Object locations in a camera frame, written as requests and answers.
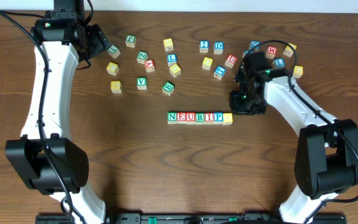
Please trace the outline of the blue P block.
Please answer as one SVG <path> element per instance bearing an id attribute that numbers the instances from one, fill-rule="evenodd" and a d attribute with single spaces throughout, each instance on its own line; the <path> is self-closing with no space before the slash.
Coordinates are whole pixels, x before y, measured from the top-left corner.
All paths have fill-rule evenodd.
<path id="1" fill-rule="evenodd" d="M 223 112 L 214 112 L 214 124 L 223 124 Z"/>

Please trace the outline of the red E block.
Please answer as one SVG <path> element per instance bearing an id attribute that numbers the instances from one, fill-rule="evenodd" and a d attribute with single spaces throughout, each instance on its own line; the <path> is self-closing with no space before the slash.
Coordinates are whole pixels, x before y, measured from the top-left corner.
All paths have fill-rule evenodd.
<path id="1" fill-rule="evenodd" d="M 177 112 L 177 124 L 186 124 L 185 112 Z"/>

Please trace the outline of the green R block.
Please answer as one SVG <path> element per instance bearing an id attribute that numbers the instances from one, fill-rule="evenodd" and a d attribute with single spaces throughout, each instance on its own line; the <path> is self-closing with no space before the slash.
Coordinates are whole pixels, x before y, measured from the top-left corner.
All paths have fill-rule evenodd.
<path id="1" fill-rule="evenodd" d="M 196 113 L 195 114 L 195 124 L 196 125 L 205 124 L 205 115 L 204 115 L 204 113 Z"/>

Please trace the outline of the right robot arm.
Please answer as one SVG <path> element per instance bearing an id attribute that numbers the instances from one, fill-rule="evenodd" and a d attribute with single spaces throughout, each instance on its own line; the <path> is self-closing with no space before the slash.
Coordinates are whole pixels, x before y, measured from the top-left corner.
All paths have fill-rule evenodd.
<path id="1" fill-rule="evenodd" d="M 285 223 L 311 223 L 327 203 L 358 201 L 358 127 L 319 107 L 285 68 L 246 70 L 234 77 L 234 114 L 265 113 L 273 106 L 298 136 L 296 187 L 279 207 Z"/>

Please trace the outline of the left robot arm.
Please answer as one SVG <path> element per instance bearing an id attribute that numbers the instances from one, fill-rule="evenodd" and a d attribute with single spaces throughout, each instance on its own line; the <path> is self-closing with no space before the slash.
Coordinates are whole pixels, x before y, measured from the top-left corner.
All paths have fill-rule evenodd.
<path id="1" fill-rule="evenodd" d="M 110 47 L 83 10 L 47 12 L 31 29 L 35 81 L 19 140 L 8 140 L 6 156 L 29 189 L 60 202 L 69 223 L 113 223 L 108 206 L 88 183 L 88 156 L 71 140 L 70 98 L 78 64 Z"/>

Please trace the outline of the red I block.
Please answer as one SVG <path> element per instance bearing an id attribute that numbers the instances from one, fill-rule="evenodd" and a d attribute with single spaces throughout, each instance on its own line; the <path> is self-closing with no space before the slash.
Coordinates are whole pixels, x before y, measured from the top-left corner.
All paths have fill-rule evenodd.
<path id="1" fill-rule="evenodd" d="M 214 113 L 205 113 L 204 122 L 205 124 L 214 124 Z"/>

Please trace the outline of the green N block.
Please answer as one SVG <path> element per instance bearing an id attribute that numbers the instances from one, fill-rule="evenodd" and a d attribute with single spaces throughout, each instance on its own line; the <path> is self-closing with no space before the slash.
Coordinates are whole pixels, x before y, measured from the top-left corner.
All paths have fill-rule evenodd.
<path id="1" fill-rule="evenodd" d="M 177 113 L 176 112 L 168 112 L 167 113 L 167 123 L 168 124 L 177 124 Z"/>

